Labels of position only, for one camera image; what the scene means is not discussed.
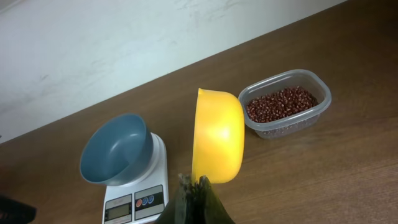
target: red button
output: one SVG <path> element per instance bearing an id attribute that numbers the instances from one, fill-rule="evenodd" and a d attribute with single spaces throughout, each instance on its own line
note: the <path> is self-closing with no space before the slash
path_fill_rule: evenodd
<path id="1" fill-rule="evenodd" d="M 142 200 L 140 199 L 140 200 L 138 200 L 137 201 L 137 203 L 136 203 L 136 207 L 138 208 L 138 207 L 140 207 L 141 206 L 141 204 L 142 204 Z"/>

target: white wall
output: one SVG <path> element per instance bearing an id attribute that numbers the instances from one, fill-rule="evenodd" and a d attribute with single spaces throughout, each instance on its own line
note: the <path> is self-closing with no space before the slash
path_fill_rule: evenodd
<path id="1" fill-rule="evenodd" d="M 22 1 L 0 12 L 0 142 L 343 1 Z"/>

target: blue bowl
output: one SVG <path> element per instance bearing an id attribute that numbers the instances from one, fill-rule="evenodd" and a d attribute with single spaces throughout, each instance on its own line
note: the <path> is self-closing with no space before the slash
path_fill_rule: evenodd
<path id="1" fill-rule="evenodd" d="M 108 121 L 88 141 L 80 159 L 80 174 L 94 184 L 126 184 L 143 173 L 153 151 L 152 135 L 144 120 L 124 114 Z"/>

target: yellow cup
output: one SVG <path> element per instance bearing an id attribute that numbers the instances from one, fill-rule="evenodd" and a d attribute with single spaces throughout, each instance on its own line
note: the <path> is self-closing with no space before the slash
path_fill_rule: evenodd
<path id="1" fill-rule="evenodd" d="M 203 175 L 225 183 L 239 172 L 244 147 L 244 116 L 239 100 L 222 91 L 198 91 L 193 137 L 192 179 Z"/>

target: pile of beans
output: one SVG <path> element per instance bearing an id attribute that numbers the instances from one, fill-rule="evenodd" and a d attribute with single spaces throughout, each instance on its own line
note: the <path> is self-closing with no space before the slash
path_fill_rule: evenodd
<path id="1" fill-rule="evenodd" d="M 317 99 L 301 86 L 297 86 L 257 97 L 248 103 L 246 111 L 252 121 L 266 123 L 305 111 L 316 105 L 318 105 Z"/>

